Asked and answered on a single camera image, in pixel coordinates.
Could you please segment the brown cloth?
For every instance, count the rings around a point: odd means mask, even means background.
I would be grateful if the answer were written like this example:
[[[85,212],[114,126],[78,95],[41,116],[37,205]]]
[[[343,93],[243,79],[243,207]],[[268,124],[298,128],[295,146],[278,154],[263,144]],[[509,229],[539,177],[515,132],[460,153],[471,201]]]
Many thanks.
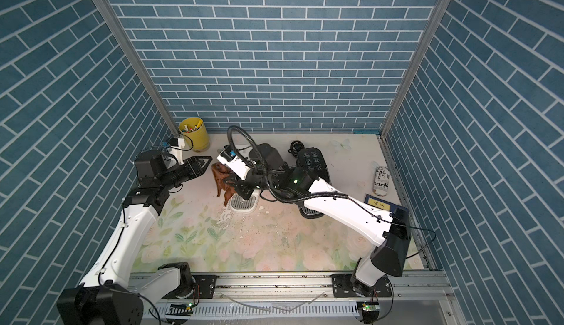
[[[211,166],[212,174],[214,176],[214,182],[217,187],[217,197],[219,197],[222,192],[224,191],[224,203],[223,205],[226,207],[229,200],[236,194],[236,191],[233,187],[227,184],[226,179],[230,178],[232,174],[232,170],[230,170],[227,166],[217,162],[213,163]]]

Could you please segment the black coffee machine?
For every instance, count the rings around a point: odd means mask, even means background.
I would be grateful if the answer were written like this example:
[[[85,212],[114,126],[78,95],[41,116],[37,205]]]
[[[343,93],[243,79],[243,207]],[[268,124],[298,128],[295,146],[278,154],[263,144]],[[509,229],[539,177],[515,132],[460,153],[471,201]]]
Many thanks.
[[[297,166],[305,169],[309,173],[313,173],[330,183],[330,174],[321,151],[317,148],[310,147],[299,151],[297,156]],[[316,210],[311,210],[303,205],[298,204],[299,212],[305,219],[318,219],[324,216]]]

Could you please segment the white coffee machine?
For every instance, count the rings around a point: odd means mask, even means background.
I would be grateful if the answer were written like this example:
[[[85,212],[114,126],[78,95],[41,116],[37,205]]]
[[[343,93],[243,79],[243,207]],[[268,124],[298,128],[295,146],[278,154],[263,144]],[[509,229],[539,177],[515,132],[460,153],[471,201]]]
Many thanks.
[[[255,189],[248,199],[234,194],[228,201],[228,207],[238,213],[252,213],[258,206],[260,190]]]

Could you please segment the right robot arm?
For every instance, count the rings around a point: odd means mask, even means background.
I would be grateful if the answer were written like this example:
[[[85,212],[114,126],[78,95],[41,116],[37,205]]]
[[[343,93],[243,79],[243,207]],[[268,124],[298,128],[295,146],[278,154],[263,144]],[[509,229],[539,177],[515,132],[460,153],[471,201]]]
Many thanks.
[[[386,277],[401,276],[411,242],[408,210],[384,210],[338,191],[327,182],[327,165],[317,148],[302,149],[295,157],[295,166],[289,166],[277,149],[260,144],[246,150],[227,145],[217,159],[231,170],[226,183],[243,199],[255,190],[269,191],[279,202],[296,204],[305,218],[329,216],[367,239],[373,250],[358,261],[350,279],[358,295],[372,296]]]

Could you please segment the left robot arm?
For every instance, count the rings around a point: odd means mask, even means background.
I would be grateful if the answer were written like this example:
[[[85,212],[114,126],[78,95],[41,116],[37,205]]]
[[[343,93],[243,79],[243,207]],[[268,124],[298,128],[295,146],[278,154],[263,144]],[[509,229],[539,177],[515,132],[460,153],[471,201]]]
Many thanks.
[[[202,176],[210,156],[182,159],[171,150],[148,150],[135,158],[137,185],[122,201],[121,217],[97,261],[75,288],[57,300],[64,324],[140,324],[145,309],[156,310],[167,295],[195,296],[197,286],[188,263],[160,266],[130,291],[132,266],[153,224],[174,188]]]

